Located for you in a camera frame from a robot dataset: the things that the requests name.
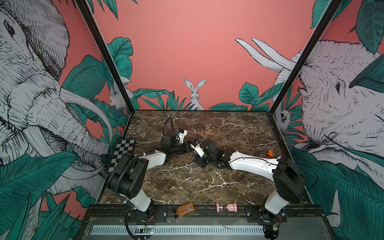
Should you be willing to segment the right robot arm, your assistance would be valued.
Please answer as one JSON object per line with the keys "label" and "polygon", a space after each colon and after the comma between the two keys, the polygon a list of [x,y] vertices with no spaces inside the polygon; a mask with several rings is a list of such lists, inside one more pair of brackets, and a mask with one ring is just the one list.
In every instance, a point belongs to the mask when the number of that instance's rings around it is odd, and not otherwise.
{"label": "right robot arm", "polygon": [[245,171],[272,181],[276,189],[268,195],[261,208],[262,212],[278,215],[288,204],[299,204],[302,201],[306,177],[291,158],[280,156],[266,159],[230,149],[221,150],[211,140],[192,142],[190,145],[201,168],[211,164],[218,169]]}

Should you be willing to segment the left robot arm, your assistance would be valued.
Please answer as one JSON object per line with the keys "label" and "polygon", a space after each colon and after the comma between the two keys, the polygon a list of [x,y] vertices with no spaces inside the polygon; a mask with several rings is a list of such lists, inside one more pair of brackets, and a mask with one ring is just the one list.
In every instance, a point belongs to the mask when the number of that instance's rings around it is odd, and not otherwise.
{"label": "left robot arm", "polygon": [[135,139],[118,140],[108,169],[107,187],[133,209],[147,212],[153,201],[142,190],[146,171],[164,165],[174,155],[190,152],[192,149],[185,140],[187,133],[186,130],[167,131],[159,150],[138,155],[134,154]]}

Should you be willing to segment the pink hourglass timer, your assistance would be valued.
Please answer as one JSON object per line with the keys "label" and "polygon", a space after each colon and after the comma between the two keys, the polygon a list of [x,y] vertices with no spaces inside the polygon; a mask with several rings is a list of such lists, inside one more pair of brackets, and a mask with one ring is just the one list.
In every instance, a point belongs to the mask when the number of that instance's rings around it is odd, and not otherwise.
{"label": "pink hourglass timer", "polygon": [[236,213],[238,211],[238,207],[237,207],[236,203],[227,204],[227,205],[216,203],[216,209],[217,209],[218,213],[223,212],[223,211]]}

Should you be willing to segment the orange box device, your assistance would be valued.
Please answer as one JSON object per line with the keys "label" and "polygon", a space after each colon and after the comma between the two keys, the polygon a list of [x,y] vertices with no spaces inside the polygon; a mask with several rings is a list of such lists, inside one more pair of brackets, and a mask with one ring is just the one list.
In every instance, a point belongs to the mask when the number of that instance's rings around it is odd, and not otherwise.
{"label": "orange box device", "polygon": [[177,207],[175,211],[176,218],[184,217],[195,211],[195,206],[192,202]]}

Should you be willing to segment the checkerboard calibration board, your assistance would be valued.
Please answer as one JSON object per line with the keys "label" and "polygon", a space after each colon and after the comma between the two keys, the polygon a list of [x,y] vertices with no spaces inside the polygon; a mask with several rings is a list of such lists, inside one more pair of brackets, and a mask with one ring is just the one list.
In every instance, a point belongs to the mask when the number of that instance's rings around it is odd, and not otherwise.
{"label": "checkerboard calibration board", "polygon": [[109,168],[107,171],[108,174],[113,172],[113,170],[114,170],[115,166],[118,164],[120,158],[125,153],[134,154],[135,145],[136,145],[136,140],[133,138],[131,138],[131,139],[118,139],[117,140],[115,148],[112,152],[112,158],[111,158],[110,165],[109,165]]}

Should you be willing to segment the small orange toy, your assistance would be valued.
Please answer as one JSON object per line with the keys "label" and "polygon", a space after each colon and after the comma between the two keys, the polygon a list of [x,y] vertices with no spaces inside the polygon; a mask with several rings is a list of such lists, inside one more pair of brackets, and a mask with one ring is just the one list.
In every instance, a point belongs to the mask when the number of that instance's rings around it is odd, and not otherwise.
{"label": "small orange toy", "polygon": [[274,152],[272,151],[272,150],[269,150],[268,151],[268,156],[270,157],[270,158],[273,158],[275,155],[274,155]]}

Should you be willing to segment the white perforated rail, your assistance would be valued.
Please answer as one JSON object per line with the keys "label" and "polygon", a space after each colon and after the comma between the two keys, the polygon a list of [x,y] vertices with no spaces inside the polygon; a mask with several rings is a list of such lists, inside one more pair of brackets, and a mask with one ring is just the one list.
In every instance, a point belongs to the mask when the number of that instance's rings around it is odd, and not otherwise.
{"label": "white perforated rail", "polygon": [[[205,226],[205,225],[134,225],[129,226],[135,236],[263,236],[262,226]],[[123,236],[128,235],[127,229],[122,225],[94,225],[91,236]]]}

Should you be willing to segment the black base frame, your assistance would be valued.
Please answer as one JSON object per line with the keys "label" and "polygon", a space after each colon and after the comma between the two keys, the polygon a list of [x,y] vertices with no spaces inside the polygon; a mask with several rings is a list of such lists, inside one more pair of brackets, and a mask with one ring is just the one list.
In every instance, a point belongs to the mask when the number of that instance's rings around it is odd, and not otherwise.
{"label": "black base frame", "polygon": [[142,213],[138,210],[133,210],[128,205],[123,204],[99,204],[92,205],[88,208],[83,221],[89,222],[95,218],[107,218],[115,220],[125,220],[128,218],[132,223],[166,223],[172,220],[187,220],[187,219],[235,219],[244,218],[249,223],[257,223],[259,225],[268,225],[272,223],[285,223],[288,220],[298,218],[320,218],[326,220],[324,211],[320,206],[316,205],[289,205],[277,217],[271,214],[262,213],[260,205],[238,205],[236,212],[223,210],[217,211],[216,205],[195,205],[195,210],[184,217],[177,217],[176,211],[178,205],[158,205],[155,204],[150,208],[150,213]]}

